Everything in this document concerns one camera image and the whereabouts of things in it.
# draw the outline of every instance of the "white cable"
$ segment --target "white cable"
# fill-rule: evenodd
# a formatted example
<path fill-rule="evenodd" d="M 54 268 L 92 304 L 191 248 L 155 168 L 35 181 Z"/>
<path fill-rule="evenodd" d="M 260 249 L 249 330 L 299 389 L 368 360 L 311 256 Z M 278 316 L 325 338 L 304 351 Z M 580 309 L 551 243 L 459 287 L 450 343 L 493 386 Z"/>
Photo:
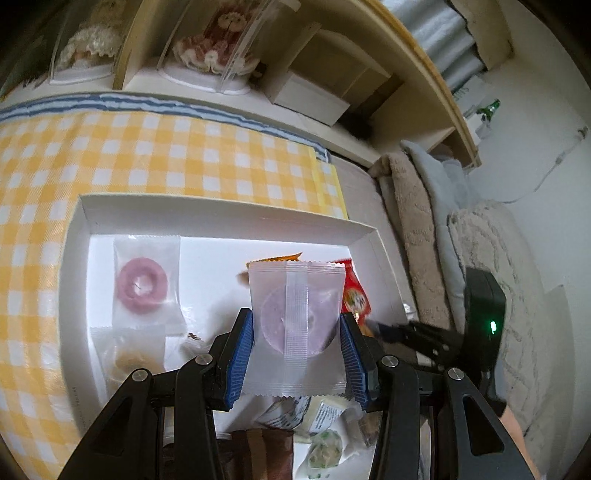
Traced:
<path fill-rule="evenodd" d="M 538 183 L 537 187 L 534 188 L 532 191 L 524 193 L 521 197 L 516 198 L 515 200 L 509 200 L 506 202 L 500 202 L 500 203 L 504 203 L 505 205 L 510 205 L 511 203 L 515 203 L 515 202 L 519 202 L 521 199 L 527 197 L 528 195 L 531 195 L 532 193 L 537 192 L 540 187 L 544 184 L 544 182 L 546 181 L 546 179 L 550 176 L 550 174 L 556 169 L 556 167 L 558 167 L 558 165 L 560 165 L 564 159 L 575 149 L 577 148 L 582 142 L 583 140 L 585 140 L 585 138 L 587 138 L 587 136 L 589 135 L 589 127 L 583 127 L 583 128 L 579 128 L 577 130 L 577 132 L 579 133 L 577 135 L 577 141 L 569 148 L 567 148 L 566 150 L 563 150 L 563 152 L 556 157 L 556 160 L 554 161 L 554 165 L 552 165 L 552 168 L 549 169 L 546 174 L 542 177 L 542 179 L 540 180 L 540 182 Z"/>

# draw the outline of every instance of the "doll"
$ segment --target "doll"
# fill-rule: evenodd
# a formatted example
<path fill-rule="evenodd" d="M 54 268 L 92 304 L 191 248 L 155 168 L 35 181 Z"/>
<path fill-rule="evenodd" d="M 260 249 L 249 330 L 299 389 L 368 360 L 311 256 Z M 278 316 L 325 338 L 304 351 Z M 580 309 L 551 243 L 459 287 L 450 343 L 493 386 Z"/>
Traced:
<path fill-rule="evenodd" d="M 187 68 L 200 72 L 221 74 L 238 45 L 240 36 L 252 17 L 258 13 L 258 3 L 222 1 L 202 34 L 178 40 L 174 57 Z M 251 73 L 259 63 L 251 53 L 237 59 L 233 71 L 237 75 Z"/>
<path fill-rule="evenodd" d="M 126 0 L 100 0 L 61 51 L 57 70 L 87 69 L 112 61 L 123 42 L 125 4 Z"/>

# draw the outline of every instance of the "blue gripper pad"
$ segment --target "blue gripper pad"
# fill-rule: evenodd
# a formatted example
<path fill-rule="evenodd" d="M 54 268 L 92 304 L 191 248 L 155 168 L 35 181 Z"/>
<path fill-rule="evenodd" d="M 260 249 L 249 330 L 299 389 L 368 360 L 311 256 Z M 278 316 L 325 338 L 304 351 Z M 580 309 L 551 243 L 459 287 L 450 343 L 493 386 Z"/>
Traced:
<path fill-rule="evenodd" d="M 248 366 L 248 359 L 251 356 L 254 336 L 252 312 L 249 311 L 246 314 L 246 319 L 242 325 L 242 330 L 238 337 L 236 348 L 234 349 L 234 355 L 228 365 L 226 396 L 224 398 L 228 408 L 232 408 L 234 402 L 240 397 L 242 384 L 244 383 L 244 375 L 246 374 L 246 367 Z"/>
<path fill-rule="evenodd" d="M 353 336 L 342 315 L 340 316 L 340 350 L 345 361 L 347 383 L 353 391 L 355 400 L 359 402 L 361 408 L 365 409 L 370 401 L 367 372 L 363 368 L 361 358 L 353 342 Z"/>

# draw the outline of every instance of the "metal screw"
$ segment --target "metal screw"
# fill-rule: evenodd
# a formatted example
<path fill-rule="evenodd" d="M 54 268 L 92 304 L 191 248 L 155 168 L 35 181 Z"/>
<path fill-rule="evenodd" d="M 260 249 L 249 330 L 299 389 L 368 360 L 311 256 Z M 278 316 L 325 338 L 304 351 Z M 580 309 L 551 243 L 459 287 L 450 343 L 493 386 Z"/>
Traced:
<path fill-rule="evenodd" d="M 447 374 L 452 380 L 462 380 L 464 378 L 464 372 L 459 368 L 450 368 Z"/>
<path fill-rule="evenodd" d="M 131 378 L 133 378 L 135 382 L 143 382 L 148 378 L 148 372 L 146 370 L 136 370 L 131 374 Z"/>
<path fill-rule="evenodd" d="M 209 353 L 202 353 L 195 357 L 195 361 L 198 365 L 209 365 L 213 362 L 213 357 Z"/>
<path fill-rule="evenodd" d="M 382 365 L 393 368 L 398 365 L 398 358 L 393 355 L 386 355 L 382 357 Z"/>

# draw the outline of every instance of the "curtain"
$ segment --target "curtain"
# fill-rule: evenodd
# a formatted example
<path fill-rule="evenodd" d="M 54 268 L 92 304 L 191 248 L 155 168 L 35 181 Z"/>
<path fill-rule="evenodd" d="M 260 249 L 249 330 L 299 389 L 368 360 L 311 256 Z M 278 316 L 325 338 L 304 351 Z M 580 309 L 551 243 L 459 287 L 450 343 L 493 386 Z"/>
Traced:
<path fill-rule="evenodd" d="M 464 18 L 445 0 L 382 0 L 417 40 L 453 92 L 485 65 Z"/>

